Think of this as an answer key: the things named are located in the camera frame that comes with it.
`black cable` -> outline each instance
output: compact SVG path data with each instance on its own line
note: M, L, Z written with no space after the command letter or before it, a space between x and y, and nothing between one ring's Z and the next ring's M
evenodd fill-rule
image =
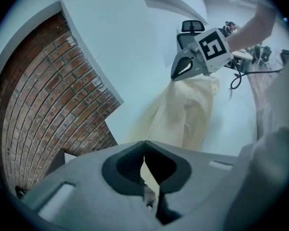
M282 71L283 69L279 69L279 70L273 70L273 71L254 71L254 72L248 72L248 73L245 73L245 74L241 74L240 72L240 69L238 67L238 65L236 64L235 60L232 60L239 72L239 74L235 74L236 78L231 82L230 84L230 89L234 90L234 89L237 89L240 85L241 85L241 82L242 82L242 76L245 76L245 75L250 75L250 74L269 74L269 73L279 73L280 71ZM240 79L239 80L239 83L233 87L233 83L237 80L237 79Z

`brick wall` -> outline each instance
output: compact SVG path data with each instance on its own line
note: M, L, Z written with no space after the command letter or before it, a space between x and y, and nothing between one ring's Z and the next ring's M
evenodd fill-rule
M59 13L17 47L0 76L0 173L30 189L56 153L115 145L104 119L119 106Z

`beige fabric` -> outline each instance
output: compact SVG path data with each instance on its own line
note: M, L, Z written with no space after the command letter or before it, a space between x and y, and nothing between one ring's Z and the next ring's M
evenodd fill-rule
M153 140L197 150L212 112L213 97L219 89L217 77L171 81L153 101L126 142ZM156 195L159 185L144 163L141 177Z

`person's arm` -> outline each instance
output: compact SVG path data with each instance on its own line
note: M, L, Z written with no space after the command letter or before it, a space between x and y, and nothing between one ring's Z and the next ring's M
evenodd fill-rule
M257 3L255 16L238 32L226 38L232 52L254 46L269 36L275 23L276 9Z

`person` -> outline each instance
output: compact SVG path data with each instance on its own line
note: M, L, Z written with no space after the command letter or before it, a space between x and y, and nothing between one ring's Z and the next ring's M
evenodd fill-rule
M271 36L276 14L277 9L263 0L258 0L254 17L235 34L226 38L231 52L259 44Z
M230 35L233 33L234 30L237 29L237 26L234 22L230 21L226 21L226 25L223 26L223 29L226 31L226 34Z

